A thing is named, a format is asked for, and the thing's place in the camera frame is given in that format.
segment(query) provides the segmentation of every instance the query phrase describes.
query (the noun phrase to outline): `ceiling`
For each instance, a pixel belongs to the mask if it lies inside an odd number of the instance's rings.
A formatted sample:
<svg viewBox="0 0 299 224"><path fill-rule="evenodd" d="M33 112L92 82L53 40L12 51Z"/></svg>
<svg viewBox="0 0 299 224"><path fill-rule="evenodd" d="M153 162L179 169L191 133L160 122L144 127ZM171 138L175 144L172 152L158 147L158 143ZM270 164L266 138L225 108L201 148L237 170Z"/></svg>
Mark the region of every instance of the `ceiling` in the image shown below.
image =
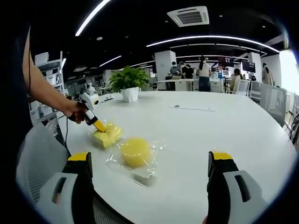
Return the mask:
<svg viewBox="0 0 299 224"><path fill-rule="evenodd" d="M60 0L41 1L31 27L32 55L47 51L51 60L59 57L59 51L62 50L67 58L64 66L66 80L74 75L82 76L91 67L97 69L86 73L87 75L152 61L155 52L169 49L177 56L240 56L251 51L239 46L261 50L261 55L277 54L253 43L218 38L180 40L146 47L155 42L194 35L226 35L265 43L279 36L281 30L270 19L271 15L262 4L249 9L236 4L208 4L206 1L200 4L198 0L185 0L175 4L167 1L163 3L162 0L111 0L95 15L81 35L75 36L83 20L100 2L101 0L86 0L72 1L69 4L69 1ZM180 28L167 15L169 11L200 5L207 6L209 25ZM282 43L275 45L278 50L283 47ZM122 57L99 67L117 56ZM198 57L186 60L198 60ZM73 70L78 66L85 66L87 69L74 73Z"/></svg>

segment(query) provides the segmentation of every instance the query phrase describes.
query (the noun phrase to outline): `woman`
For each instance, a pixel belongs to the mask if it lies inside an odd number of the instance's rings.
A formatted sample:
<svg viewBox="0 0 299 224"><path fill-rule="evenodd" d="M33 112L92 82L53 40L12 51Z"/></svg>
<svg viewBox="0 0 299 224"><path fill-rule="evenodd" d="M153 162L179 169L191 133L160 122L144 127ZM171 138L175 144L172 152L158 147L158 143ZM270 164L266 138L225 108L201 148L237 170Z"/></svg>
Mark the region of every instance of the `woman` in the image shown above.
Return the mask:
<svg viewBox="0 0 299 224"><path fill-rule="evenodd" d="M234 74L234 77L230 81L230 90L233 92L237 92L239 80L242 79L240 69L235 69Z"/></svg>
<svg viewBox="0 0 299 224"><path fill-rule="evenodd" d="M262 81L264 84L274 85L272 73L266 63L263 63Z"/></svg>
<svg viewBox="0 0 299 224"><path fill-rule="evenodd" d="M210 77L212 74L211 67L206 63L206 58L204 56L200 57L199 64L199 91L200 92L210 92L211 84Z"/></svg>

